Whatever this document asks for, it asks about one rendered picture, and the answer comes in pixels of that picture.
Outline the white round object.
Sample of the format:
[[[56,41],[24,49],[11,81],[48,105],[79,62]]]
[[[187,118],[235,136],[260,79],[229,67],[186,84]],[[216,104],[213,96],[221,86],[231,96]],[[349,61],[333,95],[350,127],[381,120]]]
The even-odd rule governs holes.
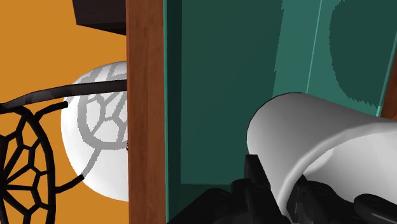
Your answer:
[[[61,133],[76,174],[93,191],[126,201],[128,193],[127,93],[78,95],[64,98]]]

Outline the white cup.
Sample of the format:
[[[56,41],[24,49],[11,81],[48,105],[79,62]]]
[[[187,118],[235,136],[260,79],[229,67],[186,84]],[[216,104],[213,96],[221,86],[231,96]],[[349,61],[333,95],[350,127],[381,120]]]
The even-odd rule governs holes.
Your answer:
[[[313,95],[266,102],[247,128],[282,213],[298,178],[330,186],[347,201],[370,193],[397,204],[397,122]]]

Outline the brown wooden teal cabinet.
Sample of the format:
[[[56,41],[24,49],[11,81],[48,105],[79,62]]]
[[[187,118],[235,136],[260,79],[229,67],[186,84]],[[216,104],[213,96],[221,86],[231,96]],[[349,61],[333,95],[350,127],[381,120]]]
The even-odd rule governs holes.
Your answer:
[[[303,93],[381,117],[397,0],[127,0],[130,224],[244,177],[247,128]]]

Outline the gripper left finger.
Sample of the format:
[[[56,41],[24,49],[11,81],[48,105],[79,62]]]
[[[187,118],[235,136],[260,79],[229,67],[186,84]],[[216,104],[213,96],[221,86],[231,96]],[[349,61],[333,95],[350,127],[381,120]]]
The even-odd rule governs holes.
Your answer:
[[[290,224],[280,212],[258,155],[247,154],[244,177],[231,191],[210,188],[167,224]]]

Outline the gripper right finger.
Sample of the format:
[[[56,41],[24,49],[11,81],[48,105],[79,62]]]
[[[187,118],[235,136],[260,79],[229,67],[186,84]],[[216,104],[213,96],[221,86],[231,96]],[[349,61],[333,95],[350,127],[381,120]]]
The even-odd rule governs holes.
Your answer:
[[[397,224],[396,204],[369,193],[349,202],[305,176],[295,183],[286,208],[296,224]]]

